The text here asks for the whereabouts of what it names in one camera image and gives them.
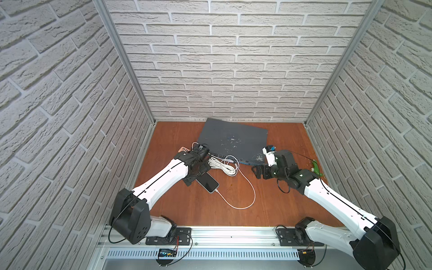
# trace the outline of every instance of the metal bracket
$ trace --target metal bracket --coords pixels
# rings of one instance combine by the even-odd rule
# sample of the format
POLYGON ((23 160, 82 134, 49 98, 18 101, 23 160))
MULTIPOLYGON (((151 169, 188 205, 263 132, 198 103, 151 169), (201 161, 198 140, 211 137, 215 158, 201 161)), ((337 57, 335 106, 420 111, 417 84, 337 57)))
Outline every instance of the metal bracket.
MULTIPOLYGON (((191 244, 191 235, 192 229, 189 227, 177 227, 175 229, 174 238, 178 236, 178 245, 179 246, 189 246, 191 244)), ((167 246, 167 245, 176 245, 176 241, 169 242, 167 237, 147 237, 146 245, 148 246, 167 246)))
MULTIPOLYGON (((297 243, 296 239, 295 239, 295 229, 285 229, 285 228, 280 228, 280 229, 276 229, 277 232, 277 236, 279 239, 279 243, 281 247, 304 247, 310 244, 310 246, 312 247, 312 242, 307 242, 307 243, 303 243, 303 244, 299 244, 297 243)), ((314 246, 315 247, 322 247, 324 246, 323 243, 320 242, 314 242, 314 246)))

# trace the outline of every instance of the vent grille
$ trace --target vent grille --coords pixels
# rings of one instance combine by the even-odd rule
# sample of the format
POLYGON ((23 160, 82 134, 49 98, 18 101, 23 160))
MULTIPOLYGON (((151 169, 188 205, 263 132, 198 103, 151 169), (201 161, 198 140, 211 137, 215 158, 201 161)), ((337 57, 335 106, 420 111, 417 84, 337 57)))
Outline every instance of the vent grille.
MULTIPOLYGON (((189 248, 179 248, 177 258, 189 248)), ((159 248, 110 248, 107 259, 157 259, 159 248)), ((275 248, 192 248, 184 257, 189 260, 299 260, 296 249, 275 248)))

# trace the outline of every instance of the gray laptop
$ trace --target gray laptop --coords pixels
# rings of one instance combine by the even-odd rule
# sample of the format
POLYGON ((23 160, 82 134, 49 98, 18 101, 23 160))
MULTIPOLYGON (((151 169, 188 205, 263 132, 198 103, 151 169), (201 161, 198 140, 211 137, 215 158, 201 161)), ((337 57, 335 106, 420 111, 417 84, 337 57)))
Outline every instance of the gray laptop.
POLYGON ((263 148, 267 146, 268 131, 239 123, 208 118, 198 139, 214 156, 235 156, 240 163, 258 165, 266 163, 263 148))

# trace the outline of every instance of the charging cable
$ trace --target charging cable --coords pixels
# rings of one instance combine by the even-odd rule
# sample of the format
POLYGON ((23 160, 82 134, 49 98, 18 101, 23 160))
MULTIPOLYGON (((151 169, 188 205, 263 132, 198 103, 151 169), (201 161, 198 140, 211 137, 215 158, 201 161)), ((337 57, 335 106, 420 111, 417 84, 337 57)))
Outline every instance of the charging cable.
POLYGON ((232 206, 223 196, 222 194, 219 192, 219 190, 215 189, 215 191, 222 197, 222 199, 232 208, 234 209, 238 209, 238 210, 243 210, 243 209, 247 209, 249 207, 251 207, 254 203, 255 203, 255 199, 257 198, 257 195, 255 193, 255 189, 254 186, 252 185, 252 183, 249 181, 249 179, 241 172, 240 170, 240 163, 238 162, 238 160, 236 159, 236 157, 234 157, 233 155, 228 155, 226 156, 224 159, 222 158, 218 158, 217 156, 213 156, 211 155, 211 158, 209 159, 209 165, 212 169, 221 169, 226 175, 229 176, 236 176, 237 172, 240 172, 243 177, 249 182, 249 184, 252 187, 252 190, 254 191, 254 201, 247 207, 243 207, 243 208, 239 208, 239 207, 235 207, 232 206))

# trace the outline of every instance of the brick wall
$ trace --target brick wall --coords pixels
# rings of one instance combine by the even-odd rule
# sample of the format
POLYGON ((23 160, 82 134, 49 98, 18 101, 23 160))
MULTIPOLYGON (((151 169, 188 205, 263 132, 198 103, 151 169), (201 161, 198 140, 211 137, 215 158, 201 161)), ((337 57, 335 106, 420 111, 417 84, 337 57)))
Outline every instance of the brick wall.
POLYGON ((0 7, 0 269, 85 269, 149 121, 91 1, 0 7))
POLYGON ((304 121, 369 1, 106 0, 158 120, 304 121))
MULTIPOLYGON (((432 9, 386 0, 308 129, 342 195, 432 265, 432 9)), ((393 269, 402 269, 400 259, 393 269)))

